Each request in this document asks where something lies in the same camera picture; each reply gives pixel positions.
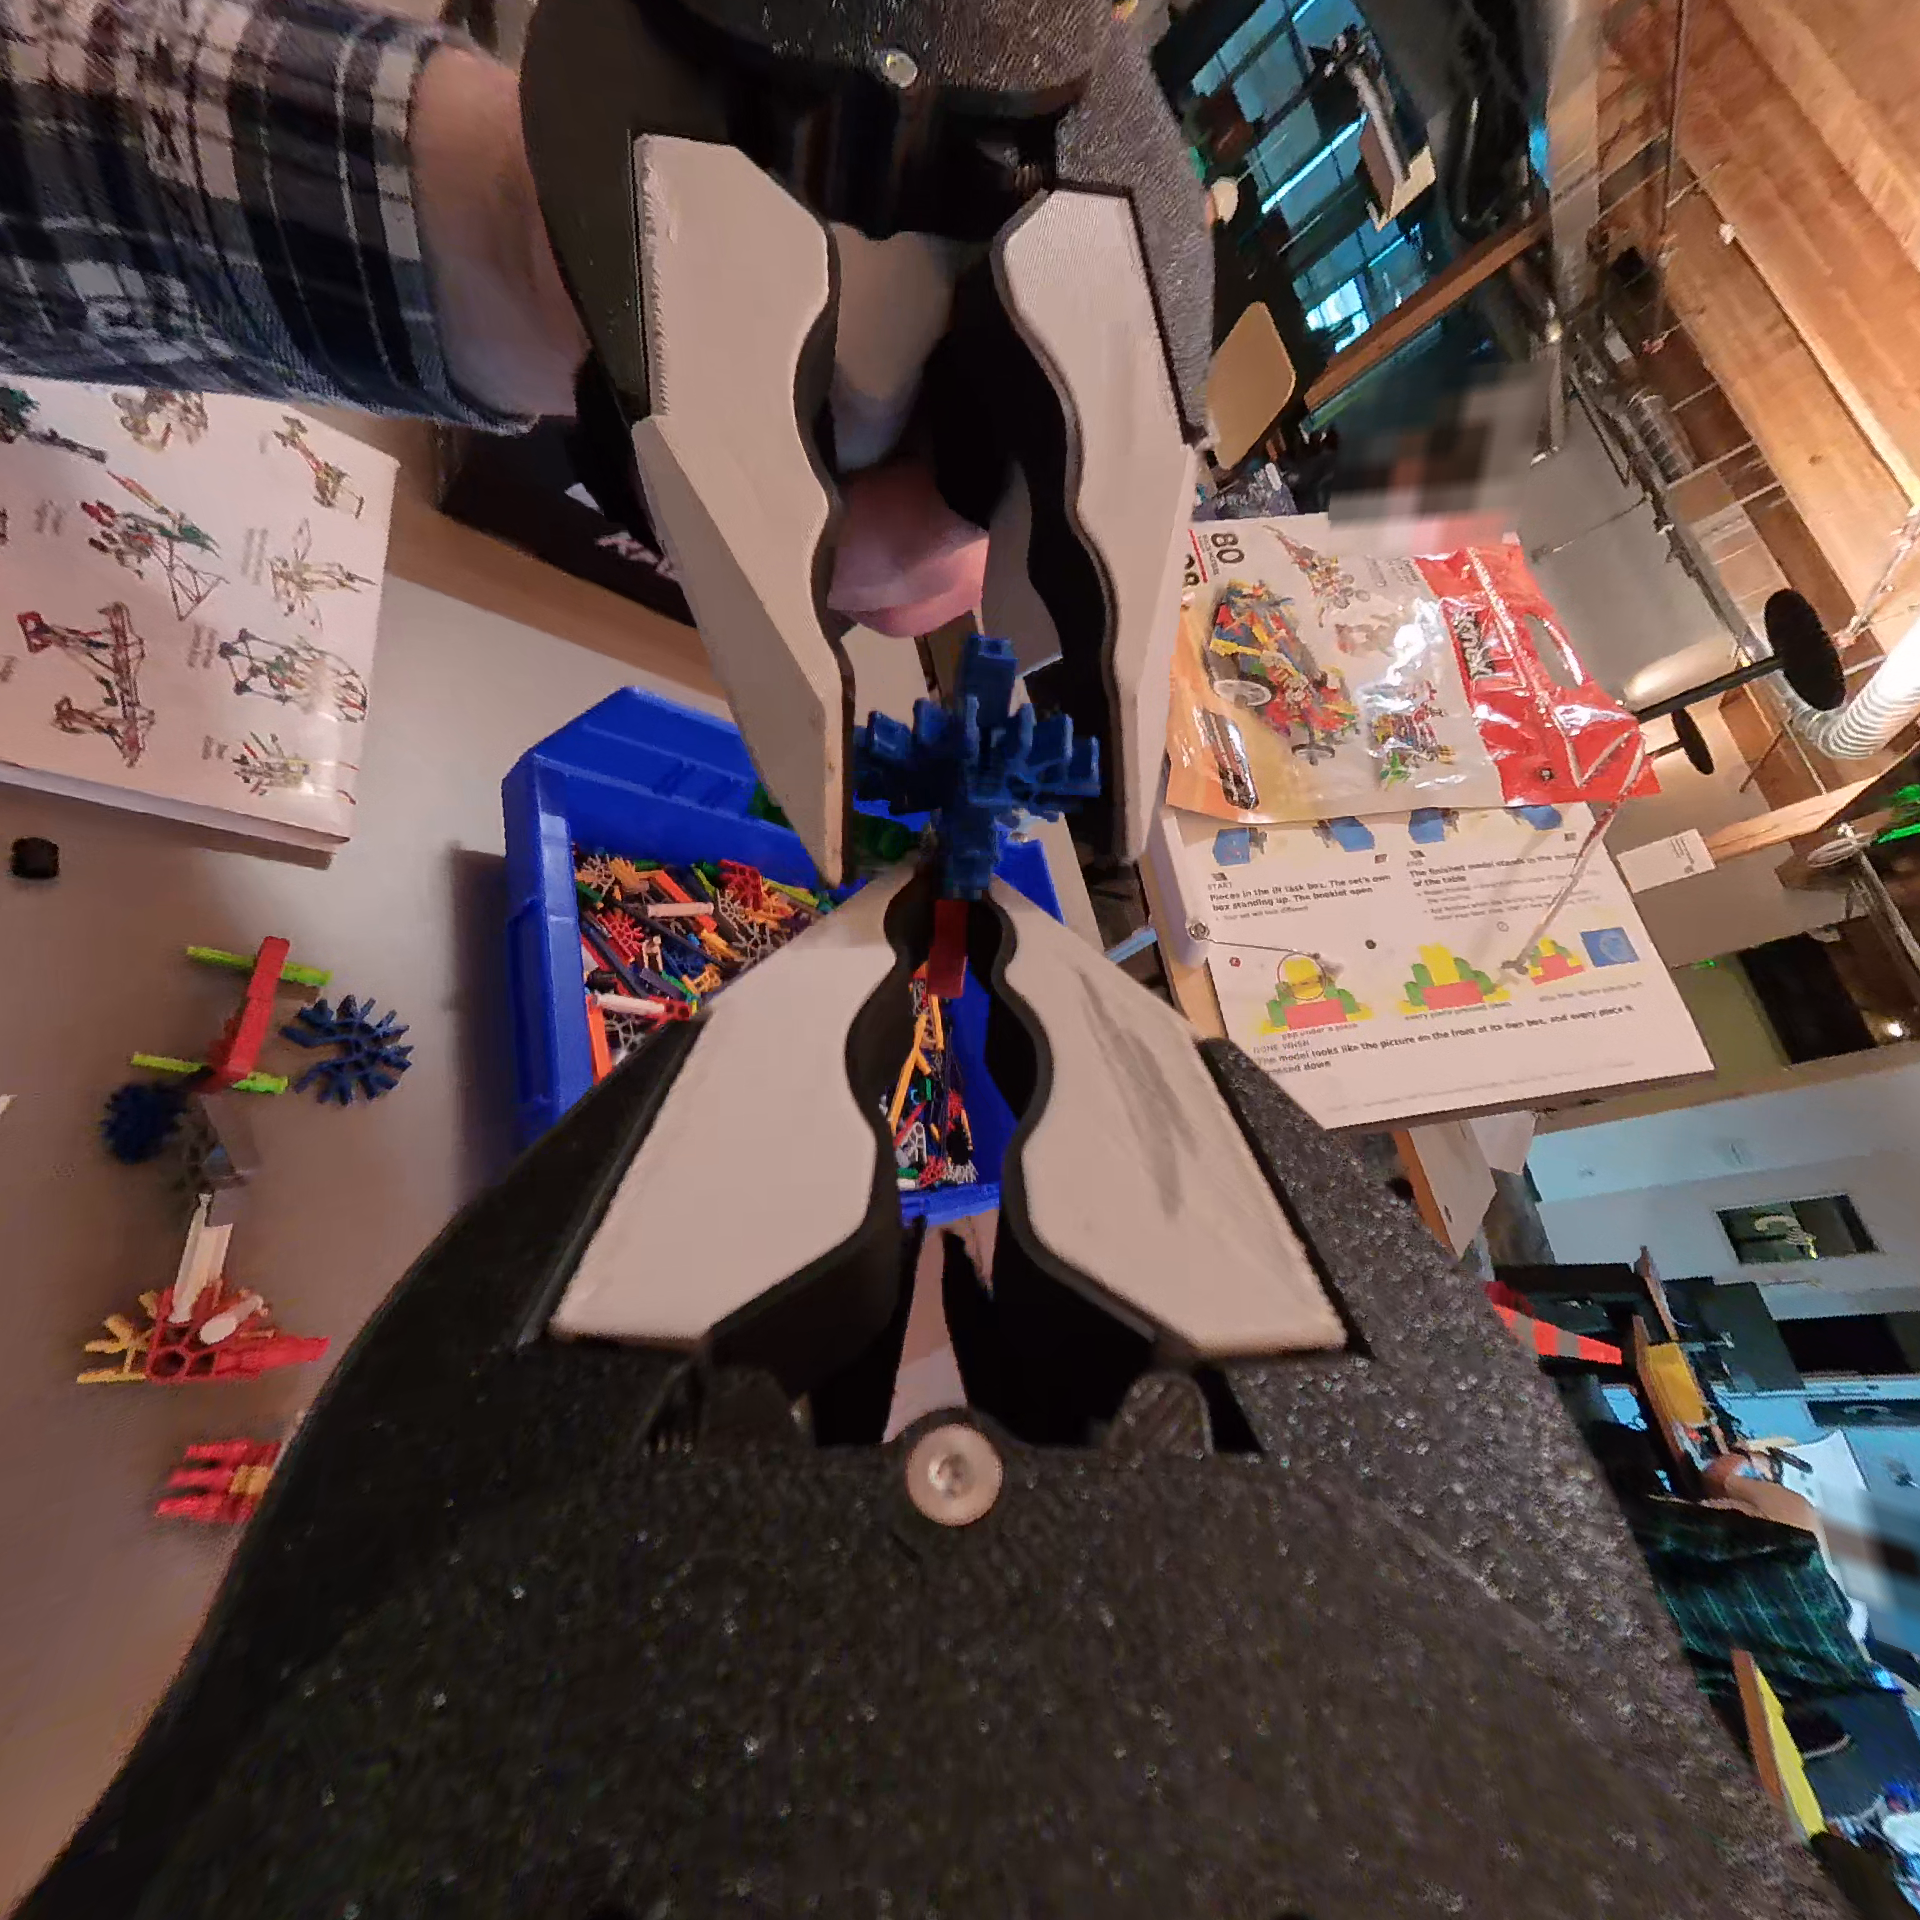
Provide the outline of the blue snowflake toy assembly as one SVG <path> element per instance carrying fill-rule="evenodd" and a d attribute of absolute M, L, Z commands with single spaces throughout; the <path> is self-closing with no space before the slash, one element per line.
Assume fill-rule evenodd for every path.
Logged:
<path fill-rule="evenodd" d="M 851 736 L 856 795 L 931 822 L 938 901 L 921 973 L 938 1000 L 965 985 L 974 903 L 1009 834 L 1101 795 L 1101 740 L 1026 703 L 1020 680 L 1011 644 L 974 633 L 944 703 L 919 703 L 910 720 L 871 713 Z"/>

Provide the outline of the green wheeled toy model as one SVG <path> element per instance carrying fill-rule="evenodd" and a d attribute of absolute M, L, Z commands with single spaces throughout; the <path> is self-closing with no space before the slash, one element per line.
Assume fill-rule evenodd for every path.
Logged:
<path fill-rule="evenodd" d="M 106 1317 L 82 1346 L 90 1365 L 76 1384 L 253 1384 L 328 1357 L 328 1336 L 287 1332 L 256 1287 L 227 1281 L 233 1232 L 226 1197 L 201 1187 L 172 1284 L 144 1290 L 134 1311 Z M 189 1442 L 153 1519 L 239 1527 L 261 1508 L 276 1459 L 280 1442 L 261 1438 Z"/>

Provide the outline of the toy kit plastic bag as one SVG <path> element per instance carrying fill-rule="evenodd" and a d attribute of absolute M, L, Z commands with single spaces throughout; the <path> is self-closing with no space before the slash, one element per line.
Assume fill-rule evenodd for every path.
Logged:
<path fill-rule="evenodd" d="M 1659 792 L 1517 535 L 1433 523 L 1190 529 L 1166 804 L 1233 825 Z"/>

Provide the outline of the red green toy assembly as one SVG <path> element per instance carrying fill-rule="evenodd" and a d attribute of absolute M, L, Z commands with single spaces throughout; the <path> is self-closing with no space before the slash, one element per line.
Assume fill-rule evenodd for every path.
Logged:
<path fill-rule="evenodd" d="M 201 1050 L 132 1056 L 132 1082 L 98 1118 L 116 1166 L 181 1149 L 196 1187 L 245 1187 L 257 1171 L 256 1107 L 283 1094 L 355 1107 L 390 1097 L 411 1070 L 411 1026 L 365 997 L 330 1000 L 334 975 L 294 959 L 280 938 L 248 954 L 196 944 L 185 959 L 239 975 L 239 1000 Z"/>

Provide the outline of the person's left hand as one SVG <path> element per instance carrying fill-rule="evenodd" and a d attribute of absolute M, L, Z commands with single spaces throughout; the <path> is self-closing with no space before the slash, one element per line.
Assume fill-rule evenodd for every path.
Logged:
<path fill-rule="evenodd" d="M 829 225 L 835 336 L 829 436 L 841 533 L 829 606 L 883 635 L 925 635 L 980 606 L 988 529 L 957 508 L 931 452 L 931 371 L 952 323 L 964 248 Z"/>

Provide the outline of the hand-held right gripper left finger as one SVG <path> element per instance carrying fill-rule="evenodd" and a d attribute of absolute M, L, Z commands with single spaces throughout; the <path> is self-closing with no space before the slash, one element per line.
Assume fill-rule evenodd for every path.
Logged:
<path fill-rule="evenodd" d="M 643 1438 L 888 1431 L 919 1232 L 883 1101 L 931 906 L 926 872 L 886 872 L 641 1061 L 662 1082 L 558 1342 L 662 1360 Z"/>

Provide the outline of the orange traffic cone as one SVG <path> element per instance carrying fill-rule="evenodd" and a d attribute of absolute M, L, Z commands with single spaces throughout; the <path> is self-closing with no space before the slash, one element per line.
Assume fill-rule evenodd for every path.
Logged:
<path fill-rule="evenodd" d="M 1652 1338 L 1647 1290 L 1622 1262 L 1510 1262 L 1481 1293 L 1543 1370 L 1629 1370 Z"/>

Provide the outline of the pile of construction toy pieces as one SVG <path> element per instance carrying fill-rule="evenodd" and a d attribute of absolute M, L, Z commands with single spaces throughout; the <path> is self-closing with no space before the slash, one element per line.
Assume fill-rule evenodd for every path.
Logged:
<path fill-rule="evenodd" d="M 781 883 L 741 858 L 661 861 L 578 844 L 580 1010 L 590 1084 L 636 1047 L 746 981 L 759 964 L 823 925 L 840 896 Z M 910 1039 L 883 1097 L 897 1195 L 934 1211 L 934 1195 L 982 1187 L 980 1137 L 957 1063 L 957 1000 L 907 983 Z"/>

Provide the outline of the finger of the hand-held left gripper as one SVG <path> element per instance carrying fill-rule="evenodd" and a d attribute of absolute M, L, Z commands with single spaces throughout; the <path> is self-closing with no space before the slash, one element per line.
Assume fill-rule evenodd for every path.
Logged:
<path fill-rule="evenodd" d="M 816 872 L 841 879 L 851 681 L 829 616 L 841 502 L 818 452 L 835 245 L 736 148 L 636 138 L 632 183 L 641 487 L 761 782 Z"/>
<path fill-rule="evenodd" d="M 1041 706 L 1101 740 L 1091 830 L 1138 858 L 1161 790 L 1196 448 L 1134 201 L 1034 196 L 988 255 L 994 398 L 1014 457 L 988 539 L 988 624 Z"/>

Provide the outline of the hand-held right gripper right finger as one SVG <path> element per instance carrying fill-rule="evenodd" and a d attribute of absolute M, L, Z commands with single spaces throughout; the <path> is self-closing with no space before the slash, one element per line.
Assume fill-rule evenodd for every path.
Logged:
<path fill-rule="evenodd" d="M 1346 1321 L 1196 1027 L 1006 883 L 974 901 L 982 1068 L 1009 1107 L 965 1394 L 1103 1438 L 1145 1378 L 1338 1354 Z"/>

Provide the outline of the white printed instruction sheet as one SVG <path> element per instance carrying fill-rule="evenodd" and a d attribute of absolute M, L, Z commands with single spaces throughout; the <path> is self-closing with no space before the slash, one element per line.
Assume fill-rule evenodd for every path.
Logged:
<path fill-rule="evenodd" d="M 394 480 L 287 403 L 3 376 L 3 782 L 350 844 Z"/>

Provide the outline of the blue plastic bin with label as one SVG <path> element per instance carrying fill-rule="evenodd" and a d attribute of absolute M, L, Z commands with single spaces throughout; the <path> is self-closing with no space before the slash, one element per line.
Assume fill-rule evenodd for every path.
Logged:
<path fill-rule="evenodd" d="M 554 1151 L 554 1162 L 530 1158 L 521 1171 L 546 1180 L 549 1171 L 569 1176 L 576 1166 L 587 1187 L 586 1233 L 590 1233 L 620 1162 L 641 1141 L 650 1109 L 648 1092 L 662 1082 L 661 1068 L 643 1068 L 641 1061 L 648 1056 L 672 1061 L 688 1043 L 692 1023 L 718 997 L 686 1026 L 643 1043 L 608 1082 L 590 1084 L 580 1010 L 580 925 L 570 883 L 570 853 L 578 844 L 672 865 L 741 858 L 781 883 L 816 883 L 840 896 L 835 906 L 886 872 L 926 872 L 938 903 L 931 834 L 913 837 L 907 858 L 883 865 L 869 883 L 840 884 L 816 872 L 792 830 L 750 809 L 753 788 L 753 760 L 731 720 L 636 690 L 608 694 L 521 753 L 504 782 L 505 868 L 515 889 L 515 916 L 509 922 L 509 985 L 515 994 L 520 1039 L 515 1113 L 521 1144 Z M 977 1166 L 987 1184 L 934 1195 L 934 1211 L 897 1195 L 907 1220 L 946 1225 L 999 1208 L 999 1158 L 1011 1118 L 980 1057 L 982 1023 L 982 994 L 965 970 L 952 1020 L 957 1063 L 964 1068 L 980 1137 Z"/>

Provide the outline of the black printed toy box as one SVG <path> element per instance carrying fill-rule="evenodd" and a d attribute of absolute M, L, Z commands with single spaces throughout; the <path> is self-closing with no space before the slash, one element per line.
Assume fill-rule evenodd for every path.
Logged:
<path fill-rule="evenodd" d="M 648 502 L 626 483 L 590 478 L 576 420 L 538 420 L 505 444 L 520 490 L 509 508 L 515 546 L 643 609 L 692 628 L 692 609 Z"/>

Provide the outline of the instruction booklet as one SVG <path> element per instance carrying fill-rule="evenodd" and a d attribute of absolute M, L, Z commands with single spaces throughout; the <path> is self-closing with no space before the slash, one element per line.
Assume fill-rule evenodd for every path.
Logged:
<path fill-rule="evenodd" d="M 1714 1068 L 1588 804 L 1259 825 L 1166 807 L 1149 858 L 1220 1036 L 1326 1130 Z"/>

